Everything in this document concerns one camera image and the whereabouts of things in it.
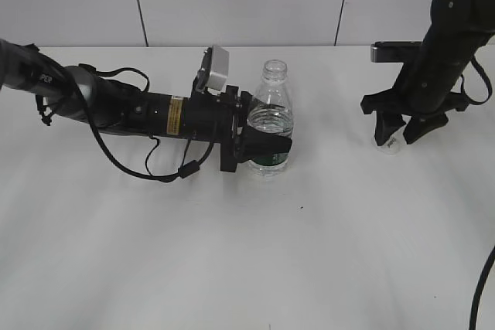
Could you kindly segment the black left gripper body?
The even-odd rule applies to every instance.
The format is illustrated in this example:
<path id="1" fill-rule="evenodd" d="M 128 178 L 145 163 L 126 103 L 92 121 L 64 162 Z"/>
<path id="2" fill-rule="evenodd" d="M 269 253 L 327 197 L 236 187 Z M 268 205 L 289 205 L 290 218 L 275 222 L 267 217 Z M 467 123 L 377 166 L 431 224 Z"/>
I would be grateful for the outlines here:
<path id="1" fill-rule="evenodd" d="M 220 170 L 234 172 L 241 163 L 244 135 L 252 95 L 228 85 L 219 94 L 193 91 L 183 105 L 181 137 L 188 141 L 204 141 L 208 147 L 197 161 L 203 164 L 215 144 L 220 146 Z"/>

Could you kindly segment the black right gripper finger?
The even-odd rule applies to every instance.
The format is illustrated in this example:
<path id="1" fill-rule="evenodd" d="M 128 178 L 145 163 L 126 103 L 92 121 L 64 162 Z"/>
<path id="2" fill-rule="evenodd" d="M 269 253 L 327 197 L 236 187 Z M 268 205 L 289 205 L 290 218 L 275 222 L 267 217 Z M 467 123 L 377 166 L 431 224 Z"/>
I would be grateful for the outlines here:
<path id="1" fill-rule="evenodd" d="M 449 119 L 446 114 L 433 117 L 412 117 L 404 129 L 404 139 L 407 144 L 413 144 L 418 139 L 436 129 L 446 126 Z"/>
<path id="2" fill-rule="evenodd" d="M 377 111 L 374 140 L 377 146 L 383 146 L 390 137 L 405 126 L 406 123 L 401 114 Z"/>

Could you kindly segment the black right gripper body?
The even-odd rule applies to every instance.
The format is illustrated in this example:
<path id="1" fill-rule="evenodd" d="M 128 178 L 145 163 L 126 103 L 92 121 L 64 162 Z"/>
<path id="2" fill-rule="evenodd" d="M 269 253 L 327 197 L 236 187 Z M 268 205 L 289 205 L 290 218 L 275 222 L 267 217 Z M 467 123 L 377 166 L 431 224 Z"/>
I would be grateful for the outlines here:
<path id="1" fill-rule="evenodd" d="M 415 58 L 402 63 L 392 88 L 364 96 L 361 109 L 365 114 L 386 111 L 419 117 L 464 111 L 467 97 L 452 88 L 473 56 L 471 42 L 422 43 Z"/>

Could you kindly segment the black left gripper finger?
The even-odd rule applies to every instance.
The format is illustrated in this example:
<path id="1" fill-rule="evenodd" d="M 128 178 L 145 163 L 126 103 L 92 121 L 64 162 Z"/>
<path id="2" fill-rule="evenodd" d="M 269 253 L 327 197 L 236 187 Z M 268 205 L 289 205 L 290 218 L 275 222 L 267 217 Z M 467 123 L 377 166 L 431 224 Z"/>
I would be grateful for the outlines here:
<path id="1" fill-rule="evenodd" d="M 290 137 L 245 128 L 241 135 L 241 161 L 285 162 L 291 147 Z"/>

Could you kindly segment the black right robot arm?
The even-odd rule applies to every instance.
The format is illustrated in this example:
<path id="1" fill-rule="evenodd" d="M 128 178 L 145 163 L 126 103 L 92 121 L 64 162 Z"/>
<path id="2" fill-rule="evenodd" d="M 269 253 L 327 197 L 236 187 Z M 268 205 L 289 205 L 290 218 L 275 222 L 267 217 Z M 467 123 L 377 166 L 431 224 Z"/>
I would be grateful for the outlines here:
<path id="1" fill-rule="evenodd" d="M 480 75 L 489 95 L 493 86 L 476 59 L 494 37 L 494 0 L 432 0 L 431 25 L 421 42 L 380 41 L 371 45 L 374 63 L 401 63 L 393 86 L 368 94 L 364 114 L 375 114 L 374 141 L 385 145 L 398 130 L 410 145 L 446 126 L 447 112 L 479 106 L 464 87 L 468 65 Z"/>

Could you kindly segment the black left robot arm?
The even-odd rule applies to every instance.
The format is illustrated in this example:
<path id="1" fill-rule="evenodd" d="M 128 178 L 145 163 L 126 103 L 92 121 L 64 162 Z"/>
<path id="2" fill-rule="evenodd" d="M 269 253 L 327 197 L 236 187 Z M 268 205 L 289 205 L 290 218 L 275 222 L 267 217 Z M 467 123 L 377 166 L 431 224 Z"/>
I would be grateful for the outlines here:
<path id="1" fill-rule="evenodd" d="M 34 44 L 1 41 L 1 85 L 34 94 L 45 125 L 55 115 L 86 123 L 116 167 L 136 178 L 160 182 L 198 172 L 214 145 L 220 146 L 223 172 L 235 172 L 238 164 L 257 157 L 290 151 L 290 138 L 248 124 L 254 98 L 226 83 L 228 67 L 228 51 L 219 46 L 206 48 L 191 94 L 179 97 L 116 80 L 125 68 L 99 71 L 84 63 L 61 66 Z M 103 134 L 203 141 L 208 148 L 202 158 L 182 163 L 176 172 L 154 177 L 123 166 L 104 143 Z"/>

